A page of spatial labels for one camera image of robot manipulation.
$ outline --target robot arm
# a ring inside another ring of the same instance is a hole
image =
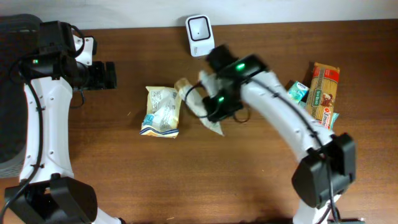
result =
[[[120,224],[122,219],[98,208],[91,186],[73,179],[68,151],[68,112],[73,89],[115,88],[116,77],[110,63],[107,69],[111,73],[106,73],[102,62],[92,62],[94,38],[83,37],[78,30],[81,38],[74,36],[71,27],[77,29],[59,21],[40,24],[38,51],[19,63],[27,83],[27,149],[19,177],[21,185],[7,188],[5,198],[10,201],[17,195],[9,207],[26,223]],[[38,159],[40,167],[35,171]],[[23,189],[27,180],[30,182]]]
[[[202,82],[211,93],[203,99],[208,119],[215,122],[234,115],[242,101],[260,112],[299,162],[292,183],[302,200],[294,224],[326,223],[329,203],[333,207],[355,180],[353,140],[347,134],[335,136],[291,102],[275,73],[256,56],[238,59],[220,46],[206,59],[216,73],[216,83]]]

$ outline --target green led light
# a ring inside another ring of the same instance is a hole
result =
[[[237,66],[236,66],[236,69],[237,69],[238,71],[244,69],[244,63],[240,63],[239,65],[237,65]]]

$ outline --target white wall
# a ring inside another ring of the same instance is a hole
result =
[[[206,14],[213,25],[398,18],[398,0],[2,0],[0,15],[29,13],[81,29],[183,26]]]

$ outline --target crumpled plastic wrapper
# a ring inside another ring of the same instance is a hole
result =
[[[209,86],[212,83],[214,83],[214,77],[212,76],[207,76],[205,72],[200,72],[199,74],[200,80],[203,83],[208,83]],[[189,83],[189,81],[186,78],[182,78],[179,81],[177,81],[174,85],[174,88],[178,91],[178,94],[181,99],[185,100],[185,95],[187,94],[188,90],[192,87],[192,85]],[[208,88],[206,89],[208,91],[209,96],[212,94],[216,94],[216,91],[212,91],[213,88]],[[185,102],[188,107],[191,109],[193,113],[195,113],[197,116],[204,116],[207,114],[207,111],[205,109],[205,105],[202,102],[203,97],[197,92],[196,89],[192,90],[188,97],[187,97],[187,102]],[[200,118],[201,123],[208,129],[214,131],[215,133],[218,133],[222,136],[224,136],[223,131],[221,130],[221,125],[220,122],[213,123],[209,121],[207,118]]]
[[[147,86],[147,114],[139,134],[176,138],[181,97],[177,90],[162,86]]]

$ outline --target wooden table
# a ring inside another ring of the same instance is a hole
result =
[[[310,62],[341,68],[335,132],[358,144],[357,181],[337,203],[343,217],[398,219],[398,21],[214,26],[216,44],[239,57],[256,53],[283,85],[309,85]],[[254,113],[223,121],[225,137],[204,128],[185,106],[176,139],[140,136],[145,86],[173,86],[208,69],[188,53],[184,27],[86,30],[95,60],[114,61],[118,89],[87,91],[69,116],[75,178],[96,190],[99,206],[128,223],[238,223],[294,215],[294,155]],[[76,94],[72,103],[78,103]],[[2,180],[0,189],[17,184]],[[21,221],[10,211],[6,223]]]

